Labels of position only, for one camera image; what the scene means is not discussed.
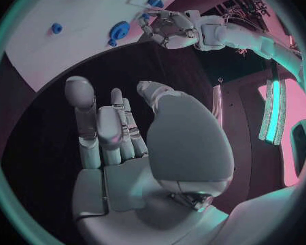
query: robotic arm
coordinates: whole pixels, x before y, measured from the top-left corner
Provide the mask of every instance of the robotic arm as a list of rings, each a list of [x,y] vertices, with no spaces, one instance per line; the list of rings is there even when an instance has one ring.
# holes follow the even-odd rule
[[[156,16],[158,28],[149,26],[149,17]],[[221,16],[200,16],[197,10],[184,14],[173,11],[149,11],[139,20],[142,30],[161,46],[167,49],[183,48],[190,45],[201,51],[220,50],[226,46],[239,49],[251,49],[259,56],[274,59],[290,71],[302,83],[299,59],[289,48],[277,43],[262,32],[252,32],[234,23],[225,22]],[[175,27],[170,34],[163,33],[165,25]]]

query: green light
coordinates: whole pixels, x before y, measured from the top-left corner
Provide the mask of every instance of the green light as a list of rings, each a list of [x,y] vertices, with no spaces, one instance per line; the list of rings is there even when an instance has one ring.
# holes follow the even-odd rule
[[[273,142],[276,136],[280,107],[280,84],[279,81],[273,81],[273,104],[271,121],[266,135],[266,139]]]

